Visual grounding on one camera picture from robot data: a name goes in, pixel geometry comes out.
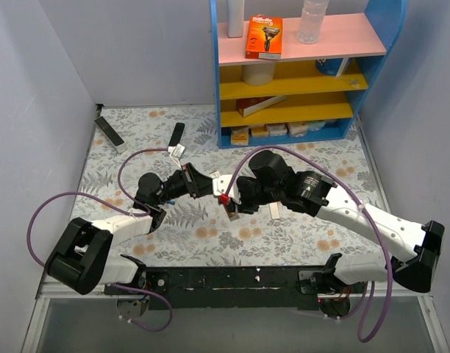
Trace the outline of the white remote control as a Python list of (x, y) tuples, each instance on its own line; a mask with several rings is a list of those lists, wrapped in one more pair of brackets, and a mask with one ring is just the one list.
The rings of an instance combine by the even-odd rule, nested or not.
[[(216, 178), (216, 177), (219, 177), (219, 176), (221, 176), (221, 174), (218, 172), (218, 171), (214, 171), (214, 172), (212, 172), (211, 174), (210, 174), (210, 176), (212, 177), (212, 178)], [(235, 219), (238, 219), (239, 218), (239, 215), (238, 215), (238, 213), (236, 212), (236, 205), (237, 204), (240, 204), (240, 192), (239, 192), (239, 190), (238, 190), (238, 187), (237, 187), (237, 184), (236, 184), (236, 181), (234, 181), (235, 182), (235, 202), (234, 201), (229, 201), (228, 200), (228, 197), (227, 198), (225, 198), (225, 197), (223, 197), (223, 195), (224, 194), (222, 194), (221, 196), (222, 196), (222, 200), (223, 200), (223, 204), (221, 204), (223, 207), (224, 207), (224, 209), (225, 209), (225, 211), (226, 211), (226, 214), (227, 214), (227, 216), (228, 216), (228, 218), (229, 218), (229, 220), (230, 221), (234, 221)]]

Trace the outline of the white remote battery cover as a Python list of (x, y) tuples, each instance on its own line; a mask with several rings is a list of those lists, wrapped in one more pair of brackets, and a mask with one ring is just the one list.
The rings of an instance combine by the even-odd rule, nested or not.
[(279, 213), (279, 203), (274, 202), (269, 204), (270, 214), (272, 220), (280, 219), (280, 213)]

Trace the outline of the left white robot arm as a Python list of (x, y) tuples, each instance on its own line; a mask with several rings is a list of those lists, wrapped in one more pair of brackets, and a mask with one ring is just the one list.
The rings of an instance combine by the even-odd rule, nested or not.
[(85, 295), (99, 284), (120, 284), (128, 293), (146, 286), (146, 265), (129, 256), (111, 256), (112, 246), (158, 229), (166, 215), (161, 206), (189, 195), (213, 195), (217, 182), (188, 163), (166, 181), (144, 174), (138, 181), (133, 210), (102, 220), (75, 218), (68, 223), (49, 255), (45, 272), (77, 293)]

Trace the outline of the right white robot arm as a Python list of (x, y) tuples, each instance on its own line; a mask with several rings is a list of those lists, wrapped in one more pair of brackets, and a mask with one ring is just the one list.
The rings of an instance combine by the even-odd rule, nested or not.
[(294, 212), (345, 227), (382, 249), (370, 254), (333, 254), (321, 271), (306, 280), (308, 285), (319, 293), (336, 293), (358, 282), (387, 281), (417, 293), (430, 292), (444, 225), (408, 221), (364, 204), (319, 166), (295, 172), (281, 155), (267, 149), (248, 157), (253, 175), (234, 174), (229, 185), (239, 193), (232, 210), (252, 214), (262, 205), (281, 202)]

